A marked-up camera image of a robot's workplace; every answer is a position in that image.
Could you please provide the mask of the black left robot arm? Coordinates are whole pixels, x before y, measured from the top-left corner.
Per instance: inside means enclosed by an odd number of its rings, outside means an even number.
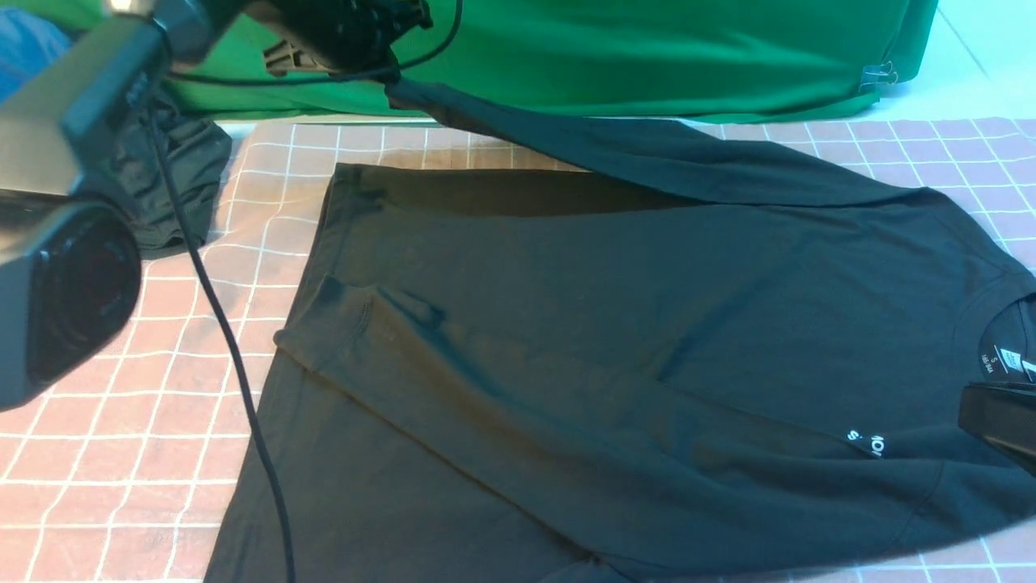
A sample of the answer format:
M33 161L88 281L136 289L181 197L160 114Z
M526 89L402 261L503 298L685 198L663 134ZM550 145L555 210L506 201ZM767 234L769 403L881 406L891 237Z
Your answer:
M238 14L333 81L395 74L392 43L432 25L425 1L108 1L108 18L2 103L2 409L99 353L133 313L141 209L104 169L171 69L203 62Z

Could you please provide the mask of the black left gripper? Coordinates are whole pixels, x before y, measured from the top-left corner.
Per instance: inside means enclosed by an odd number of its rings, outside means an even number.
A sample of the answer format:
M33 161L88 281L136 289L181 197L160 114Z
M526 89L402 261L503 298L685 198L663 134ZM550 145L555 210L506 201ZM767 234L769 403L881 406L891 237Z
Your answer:
M275 78L396 78L400 64L392 45L433 25L426 1L252 1L244 14L278 37L262 52Z

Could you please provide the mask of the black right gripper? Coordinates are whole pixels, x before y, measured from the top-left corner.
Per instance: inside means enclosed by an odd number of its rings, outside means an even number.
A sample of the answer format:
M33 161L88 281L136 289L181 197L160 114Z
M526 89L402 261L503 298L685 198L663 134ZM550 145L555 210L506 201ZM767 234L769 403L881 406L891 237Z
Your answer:
M962 391L958 427L1035 473L1035 384L970 383Z

